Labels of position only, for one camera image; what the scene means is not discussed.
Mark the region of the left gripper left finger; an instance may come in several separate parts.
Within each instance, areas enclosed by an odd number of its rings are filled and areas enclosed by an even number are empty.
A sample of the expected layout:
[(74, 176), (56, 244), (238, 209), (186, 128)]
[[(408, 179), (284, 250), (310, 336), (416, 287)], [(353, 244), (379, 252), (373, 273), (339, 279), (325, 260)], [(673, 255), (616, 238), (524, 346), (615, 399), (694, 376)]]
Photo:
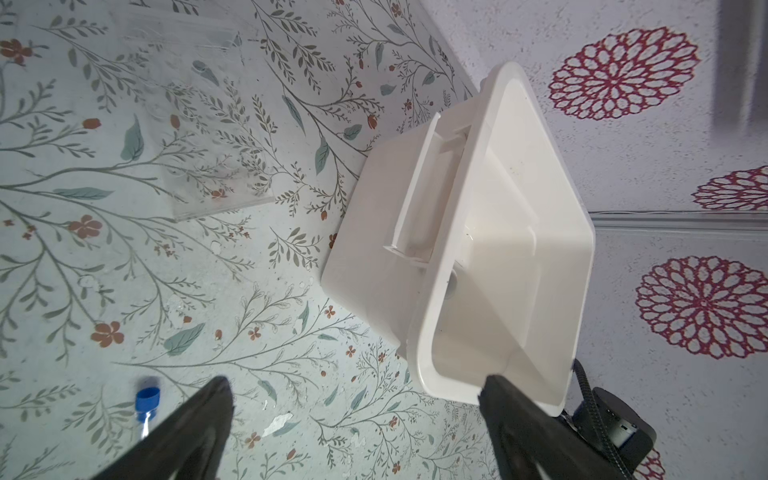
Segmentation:
[(230, 382), (216, 376), (95, 478), (214, 480), (233, 416)]

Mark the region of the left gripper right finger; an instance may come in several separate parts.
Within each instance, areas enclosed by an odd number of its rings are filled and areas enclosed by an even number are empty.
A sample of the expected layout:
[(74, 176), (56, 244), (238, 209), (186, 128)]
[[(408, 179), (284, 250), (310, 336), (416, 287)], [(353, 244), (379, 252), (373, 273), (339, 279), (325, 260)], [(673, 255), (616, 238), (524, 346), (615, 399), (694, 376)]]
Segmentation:
[(620, 479), (619, 469), (510, 381), (490, 375), (478, 396), (501, 479)]

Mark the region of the white plastic storage bin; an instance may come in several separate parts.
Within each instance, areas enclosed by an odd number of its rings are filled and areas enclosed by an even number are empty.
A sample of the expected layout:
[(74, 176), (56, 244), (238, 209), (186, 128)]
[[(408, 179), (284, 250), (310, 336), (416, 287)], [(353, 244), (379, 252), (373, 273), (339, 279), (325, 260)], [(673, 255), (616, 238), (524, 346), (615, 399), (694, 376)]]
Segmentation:
[(565, 405), (595, 230), (514, 62), (478, 95), (370, 151), (321, 275), (427, 394), (477, 402), (500, 375)]

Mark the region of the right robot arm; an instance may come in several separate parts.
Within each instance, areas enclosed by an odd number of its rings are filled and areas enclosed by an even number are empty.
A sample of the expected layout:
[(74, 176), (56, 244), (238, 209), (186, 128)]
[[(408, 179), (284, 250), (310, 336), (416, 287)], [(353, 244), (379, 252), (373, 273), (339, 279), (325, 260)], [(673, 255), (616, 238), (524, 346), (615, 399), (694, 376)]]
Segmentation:
[(613, 393), (592, 387), (578, 359), (572, 364), (582, 401), (573, 414), (563, 410), (558, 421), (569, 428), (623, 479), (635, 479), (657, 440), (655, 429)]

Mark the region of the blue-capped test tube right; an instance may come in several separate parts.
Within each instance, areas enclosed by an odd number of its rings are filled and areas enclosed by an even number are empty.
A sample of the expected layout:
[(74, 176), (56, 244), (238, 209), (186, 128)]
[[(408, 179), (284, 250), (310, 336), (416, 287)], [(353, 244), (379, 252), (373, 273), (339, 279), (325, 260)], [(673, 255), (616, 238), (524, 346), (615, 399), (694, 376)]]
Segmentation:
[(151, 430), (157, 416), (160, 404), (161, 390), (152, 386), (139, 390), (135, 396), (135, 418), (138, 425), (138, 439), (145, 439)]

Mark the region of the clear acrylic tube rack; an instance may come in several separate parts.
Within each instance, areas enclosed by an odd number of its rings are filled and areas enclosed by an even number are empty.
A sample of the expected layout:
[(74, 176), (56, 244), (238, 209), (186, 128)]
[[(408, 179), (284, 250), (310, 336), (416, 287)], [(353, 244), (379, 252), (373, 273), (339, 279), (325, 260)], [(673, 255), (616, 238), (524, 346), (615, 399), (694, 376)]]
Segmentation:
[(134, 57), (142, 131), (174, 150), (158, 166), (173, 216), (272, 202), (273, 163), (250, 136), (244, 23), (216, 1), (189, 12), (118, 2), (110, 15)]

